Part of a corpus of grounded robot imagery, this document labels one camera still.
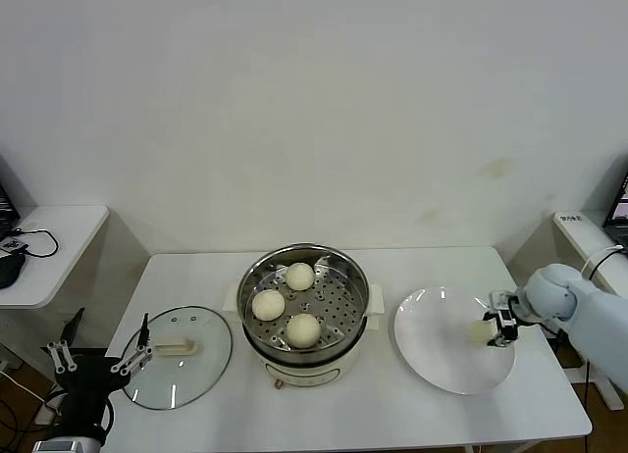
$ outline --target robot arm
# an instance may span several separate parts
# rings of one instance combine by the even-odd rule
[[[73,320],[79,323],[79,315]],[[47,349],[55,365],[55,379],[67,392],[62,404],[61,421],[52,429],[51,437],[35,443],[33,452],[82,452],[97,453],[105,444],[113,426],[101,426],[105,409],[113,410],[109,394],[124,388],[131,378],[151,360],[152,348],[148,346],[148,315],[139,330],[136,348],[126,360],[102,355],[82,355],[75,360],[70,345],[73,335],[66,340],[51,342]]]
[[[560,264],[537,270],[525,287],[499,296],[491,298],[485,318],[506,311],[521,326],[555,323],[574,348],[628,392],[627,299],[601,291],[577,270]],[[511,343],[516,335],[510,335],[512,331],[504,332],[497,323],[492,341],[505,343],[493,345]]]

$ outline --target white cable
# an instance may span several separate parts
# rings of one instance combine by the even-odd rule
[[[582,270],[580,271],[580,273],[583,275],[584,271],[587,270],[587,267],[589,266],[589,264],[593,261],[593,259],[595,257],[597,257],[598,255],[600,255],[602,252],[608,252],[610,250],[622,250],[624,248],[623,245],[613,245],[611,247],[606,247],[605,249],[601,249],[597,252],[594,252],[593,254],[591,254],[591,257],[589,257],[587,259],[587,261],[585,262],[585,265],[582,266]]]
[[[52,413],[54,413],[54,414],[56,414],[56,415],[58,415],[58,416],[60,416],[60,415],[61,415],[61,414],[60,414],[60,412],[59,412],[56,408],[54,408],[54,407],[50,407],[48,404],[46,404],[46,401],[45,401],[42,397],[39,397],[37,394],[35,394],[34,392],[32,392],[32,391],[31,391],[30,389],[28,389],[26,386],[22,386],[21,384],[19,384],[17,381],[15,381],[12,377],[10,377],[9,375],[7,375],[7,374],[6,374],[6,373],[4,373],[4,372],[0,372],[0,375],[2,375],[2,376],[3,376],[3,377],[5,377],[5,378],[8,378],[8,379],[9,379],[9,380],[10,380],[10,381],[11,381],[11,382],[15,385],[15,386],[18,386],[18,387],[22,388],[24,391],[26,391],[26,392],[27,392],[28,394],[30,394],[31,396],[34,396],[34,397],[36,397],[37,399],[39,399],[39,400],[42,402],[43,407],[45,407],[46,409],[48,409],[50,412],[52,412]]]

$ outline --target wall stain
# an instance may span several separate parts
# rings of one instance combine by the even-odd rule
[[[512,172],[515,167],[515,160],[511,157],[499,157],[482,166],[475,172],[475,176],[499,180]]]
[[[425,226],[438,226],[443,221],[440,209],[432,208],[419,215],[417,223]]]

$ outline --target table leg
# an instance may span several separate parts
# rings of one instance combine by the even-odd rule
[[[567,378],[569,378],[569,382],[572,384],[585,382],[586,379],[586,365],[583,365],[580,368],[566,368],[565,374]],[[624,408],[624,403],[621,402],[621,397],[615,391],[614,386],[611,384],[608,377],[598,370],[594,365],[591,365],[591,369],[589,370],[589,382],[592,382],[600,396],[604,400],[604,404],[611,411],[621,411]]]

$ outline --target white table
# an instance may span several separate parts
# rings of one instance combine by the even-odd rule
[[[387,314],[365,332],[356,365],[314,388],[273,387],[238,323],[232,359],[218,383],[174,411],[149,411],[119,391],[104,451],[247,452],[421,448],[536,442],[579,436],[591,423],[540,330],[522,329],[510,377],[488,394],[442,391],[414,374],[391,339],[392,317],[413,290],[468,285],[478,295],[513,289],[497,252],[425,248],[348,252],[384,289]],[[261,254],[157,255],[118,326],[108,354],[120,356],[144,312],[202,305],[221,313],[225,295]]]
[[[21,208],[17,227],[23,230],[48,229],[59,241],[59,252],[46,259],[26,258],[20,277],[0,289],[0,309],[36,309],[48,304],[80,255],[103,225],[109,211],[105,206],[39,206]],[[54,248],[45,234],[18,236],[32,252]]]
[[[605,217],[604,211],[561,211],[554,214],[553,221],[578,255],[587,260],[596,252],[615,244],[602,229]],[[589,264],[585,276],[605,255],[599,254]],[[608,290],[621,297],[628,297],[628,258],[625,256],[617,254],[610,257],[598,268],[596,276]],[[565,373],[573,383],[582,383],[586,380],[585,365],[580,368],[568,368]],[[589,380],[598,389],[608,409],[620,411],[624,408],[624,403],[614,386],[597,367],[591,367]]]

